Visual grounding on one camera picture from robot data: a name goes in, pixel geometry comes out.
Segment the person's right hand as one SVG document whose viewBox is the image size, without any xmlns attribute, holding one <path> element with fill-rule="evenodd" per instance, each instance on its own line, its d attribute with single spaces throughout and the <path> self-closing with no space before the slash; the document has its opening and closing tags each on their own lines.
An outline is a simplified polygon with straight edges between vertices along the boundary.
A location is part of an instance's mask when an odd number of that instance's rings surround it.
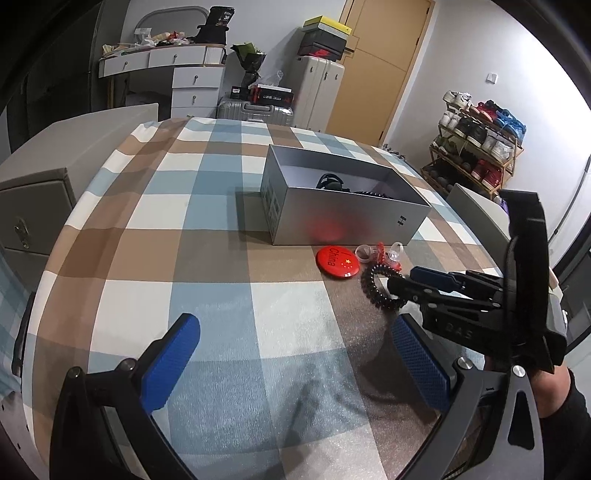
<svg viewBox="0 0 591 480">
<path fill-rule="evenodd" d="M 530 381 L 540 419 L 566 415 L 571 404 L 571 374 L 565 363 L 556 366 L 553 373 L 537 371 Z"/>
</svg>

